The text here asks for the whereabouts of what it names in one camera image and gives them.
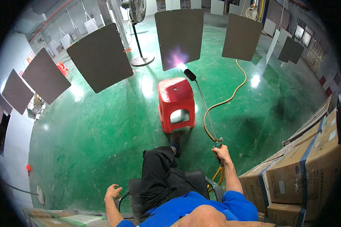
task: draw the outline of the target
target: hand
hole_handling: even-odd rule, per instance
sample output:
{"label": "hand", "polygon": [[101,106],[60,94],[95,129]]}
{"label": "hand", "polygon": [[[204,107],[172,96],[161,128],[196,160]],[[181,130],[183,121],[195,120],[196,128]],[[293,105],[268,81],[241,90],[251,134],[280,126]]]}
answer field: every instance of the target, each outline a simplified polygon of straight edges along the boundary
{"label": "hand", "polygon": [[221,162],[226,165],[232,163],[229,150],[226,145],[222,145],[221,148],[216,148],[215,146],[211,149],[215,153],[215,157],[219,158]]}
{"label": "hand", "polygon": [[113,184],[109,188],[107,188],[107,192],[106,192],[106,195],[105,195],[105,198],[104,198],[105,202],[111,201],[115,197],[120,195],[119,192],[121,192],[123,187],[115,188],[115,187],[118,187],[118,186],[119,186],[118,184]]}

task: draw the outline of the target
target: yellow gas hose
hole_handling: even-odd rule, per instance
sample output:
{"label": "yellow gas hose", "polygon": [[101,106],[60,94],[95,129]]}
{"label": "yellow gas hose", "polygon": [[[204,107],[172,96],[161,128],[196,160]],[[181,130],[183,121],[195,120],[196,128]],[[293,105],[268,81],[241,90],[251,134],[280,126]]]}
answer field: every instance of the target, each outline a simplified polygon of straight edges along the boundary
{"label": "yellow gas hose", "polygon": [[[218,107],[218,106],[220,106],[220,105],[222,105],[222,104],[225,104],[225,103],[231,101],[231,100],[234,98],[234,96],[235,96],[237,90],[238,90],[239,88],[241,88],[242,85],[245,84],[245,82],[246,82],[246,73],[245,73],[245,71],[240,67],[240,65],[239,65],[239,63],[238,63],[237,61],[238,61],[238,59],[236,60],[237,66],[242,70],[242,72],[243,72],[244,75],[245,75],[245,80],[244,80],[244,82],[242,82],[242,84],[240,84],[240,85],[235,89],[235,91],[234,91],[234,93],[232,94],[231,98],[229,98],[229,99],[227,99],[227,100],[225,100],[225,101],[223,101],[223,102],[217,103],[217,104],[213,105],[212,107],[209,107],[209,108],[208,108],[208,111],[212,110],[212,109],[215,108],[215,107]],[[213,141],[215,141],[215,138],[213,138],[212,135],[211,135],[211,134],[209,133],[209,131],[207,130],[207,127],[206,127],[206,116],[207,116],[207,112],[205,112],[205,115],[203,116],[203,127],[205,128],[205,131],[206,131],[207,135],[208,135]],[[214,179],[217,177],[217,175],[218,175],[219,172],[221,172],[221,175],[220,175],[220,180],[218,181],[218,184],[221,184],[222,181],[224,180],[224,174],[225,174],[225,169],[224,169],[223,167],[221,167],[221,166],[218,167],[218,170],[216,171],[216,173],[215,173],[215,175],[213,176],[212,180],[214,180]]]}

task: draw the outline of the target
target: green epoxy floor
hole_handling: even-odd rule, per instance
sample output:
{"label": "green epoxy floor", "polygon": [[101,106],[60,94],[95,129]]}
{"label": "green epoxy floor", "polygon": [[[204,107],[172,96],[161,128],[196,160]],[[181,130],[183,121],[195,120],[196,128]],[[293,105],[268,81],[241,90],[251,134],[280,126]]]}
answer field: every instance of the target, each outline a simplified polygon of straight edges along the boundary
{"label": "green epoxy floor", "polygon": [[[187,64],[209,106],[228,99],[244,80],[235,59],[221,57],[226,23],[227,16],[205,14],[201,58]],[[98,94],[71,60],[64,62],[72,86],[45,109],[32,132],[30,184],[32,190],[39,184],[45,195],[44,206],[32,197],[34,207],[105,212],[109,185],[117,183],[125,191],[128,179],[141,176],[143,150],[169,144],[159,122],[157,84],[184,75],[177,69],[162,70],[154,17],[137,25],[137,31],[142,50],[154,53],[155,60]],[[271,40],[262,35],[253,60],[239,61],[248,75],[246,84],[231,102],[210,112],[238,175],[277,152],[326,99],[303,62],[282,64],[273,55],[265,64]],[[129,58],[137,54],[134,37],[131,45],[135,50]],[[205,108],[196,85],[191,86],[196,126],[181,139],[178,164],[184,171],[202,169],[212,177],[218,163],[202,125]],[[121,208],[122,213],[131,212],[128,200]]]}

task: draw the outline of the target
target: person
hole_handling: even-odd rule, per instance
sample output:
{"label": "person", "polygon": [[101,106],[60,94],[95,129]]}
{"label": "person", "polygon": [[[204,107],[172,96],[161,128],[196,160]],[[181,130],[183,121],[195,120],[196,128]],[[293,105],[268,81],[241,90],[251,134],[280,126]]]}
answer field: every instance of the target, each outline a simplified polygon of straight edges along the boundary
{"label": "person", "polygon": [[[168,147],[143,152],[140,197],[144,214],[139,227],[191,227],[191,226],[260,226],[258,211],[243,195],[234,164],[226,145],[213,147],[215,157],[225,168],[223,202],[207,200],[177,168],[175,158],[181,156],[179,136],[171,134]],[[105,195],[106,214],[110,226],[133,227],[117,210],[114,199],[122,187],[113,184]]]}

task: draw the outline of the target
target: blue shirt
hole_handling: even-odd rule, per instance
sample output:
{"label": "blue shirt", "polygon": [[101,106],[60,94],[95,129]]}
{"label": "blue shirt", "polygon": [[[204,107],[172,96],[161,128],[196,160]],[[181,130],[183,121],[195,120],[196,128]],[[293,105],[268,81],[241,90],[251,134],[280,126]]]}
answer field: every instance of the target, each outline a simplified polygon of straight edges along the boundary
{"label": "blue shirt", "polygon": [[[258,220],[258,210],[254,204],[247,201],[241,193],[236,191],[227,191],[222,197],[222,203],[219,203],[208,200],[199,193],[191,191],[148,211],[147,213],[151,212],[151,215],[139,226],[169,227],[181,217],[191,213],[200,205],[213,206],[218,211],[222,212],[228,221]],[[122,220],[117,227],[134,227],[134,224],[129,220]]]}

